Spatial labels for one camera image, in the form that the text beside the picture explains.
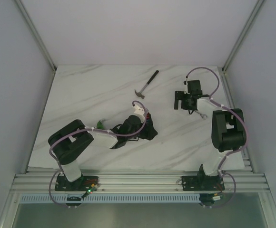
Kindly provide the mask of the black fuse box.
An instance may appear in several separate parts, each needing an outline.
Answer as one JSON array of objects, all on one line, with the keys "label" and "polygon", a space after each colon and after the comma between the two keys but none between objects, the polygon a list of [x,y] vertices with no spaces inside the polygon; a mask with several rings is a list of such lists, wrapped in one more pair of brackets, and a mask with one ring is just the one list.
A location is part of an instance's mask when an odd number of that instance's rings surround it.
[{"label": "black fuse box", "polygon": [[152,121],[151,114],[150,114],[149,112],[148,112],[147,115],[146,115],[145,128],[146,128],[146,129],[151,129],[151,128],[153,128],[153,121]]}]

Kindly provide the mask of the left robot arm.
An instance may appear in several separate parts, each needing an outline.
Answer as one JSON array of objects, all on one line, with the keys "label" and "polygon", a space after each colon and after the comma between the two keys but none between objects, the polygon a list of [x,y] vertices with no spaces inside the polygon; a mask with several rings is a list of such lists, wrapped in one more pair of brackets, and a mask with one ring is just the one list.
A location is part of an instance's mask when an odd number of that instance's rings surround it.
[{"label": "left robot arm", "polygon": [[119,149],[128,141],[139,139],[151,141],[158,132],[153,126],[151,114],[141,120],[130,115],[122,124],[105,130],[99,121],[96,128],[87,130],[79,119],[76,119],[49,137],[50,155],[57,161],[65,176],[66,186],[72,191],[82,188],[86,179],[79,168],[77,158],[89,147],[100,146],[112,150]]}]

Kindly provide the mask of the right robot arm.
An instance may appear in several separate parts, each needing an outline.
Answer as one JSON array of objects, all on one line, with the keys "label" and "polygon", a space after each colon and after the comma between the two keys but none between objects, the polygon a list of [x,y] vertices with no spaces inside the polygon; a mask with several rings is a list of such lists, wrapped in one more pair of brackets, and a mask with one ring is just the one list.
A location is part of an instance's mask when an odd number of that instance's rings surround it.
[{"label": "right robot arm", "polygon": [[211,96],[202,92],[176,91],[174,109],[186,110],[189,114],[197,112],[212,121],[211,141],[214,152],[200,165],[195,176],[182,176],[184,191],[211,191],[224,187],[224,163],[242,150],[247,143],[247,133],[241,109],[230,109],[219,104]]}]

